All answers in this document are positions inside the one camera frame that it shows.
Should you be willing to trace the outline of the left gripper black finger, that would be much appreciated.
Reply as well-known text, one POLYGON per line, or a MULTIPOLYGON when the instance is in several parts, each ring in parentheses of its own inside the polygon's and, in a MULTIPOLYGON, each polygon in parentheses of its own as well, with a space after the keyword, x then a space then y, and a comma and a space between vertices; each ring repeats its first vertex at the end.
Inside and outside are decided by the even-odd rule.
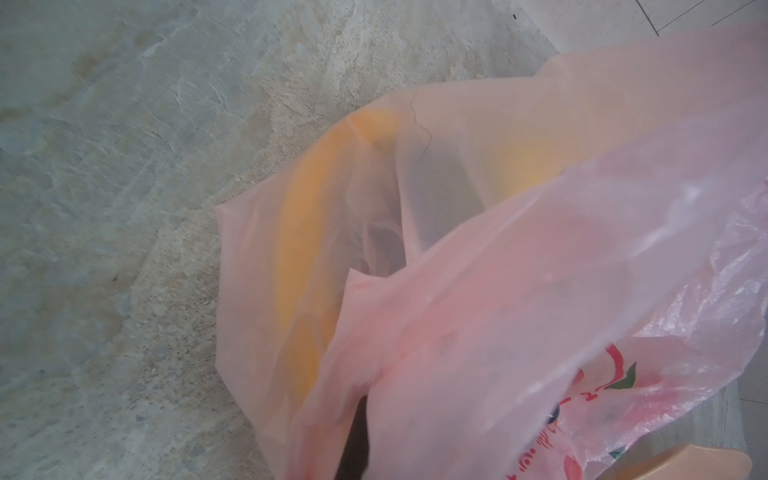
POLYGON ((361 480, 368 467, 370 444, 367 401, 368 397, 363 396, 357 405, 335 480, 361 480))

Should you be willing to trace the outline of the pink plastic bag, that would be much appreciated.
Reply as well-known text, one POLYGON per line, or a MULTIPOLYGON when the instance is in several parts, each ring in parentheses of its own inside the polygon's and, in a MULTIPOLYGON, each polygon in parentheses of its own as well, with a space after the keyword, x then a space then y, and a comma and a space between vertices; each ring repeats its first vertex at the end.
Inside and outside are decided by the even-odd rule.
POLYGON ((738 377, 767 311, 767 26, 425 85, 347 153, 334 335, 298 404, 274 259, 293 165, 217 210, 216 366, 278 479, 594 479, 738 377))

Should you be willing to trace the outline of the pink scalloped bowl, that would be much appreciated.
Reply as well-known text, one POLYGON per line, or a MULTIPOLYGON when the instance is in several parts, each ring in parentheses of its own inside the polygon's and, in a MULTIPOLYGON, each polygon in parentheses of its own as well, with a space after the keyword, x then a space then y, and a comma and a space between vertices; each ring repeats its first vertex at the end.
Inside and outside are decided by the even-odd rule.
POLYGON ((685 444, 621 469, 620 480, 744 480, 753 467, 749 455, 728 448, 685 444))

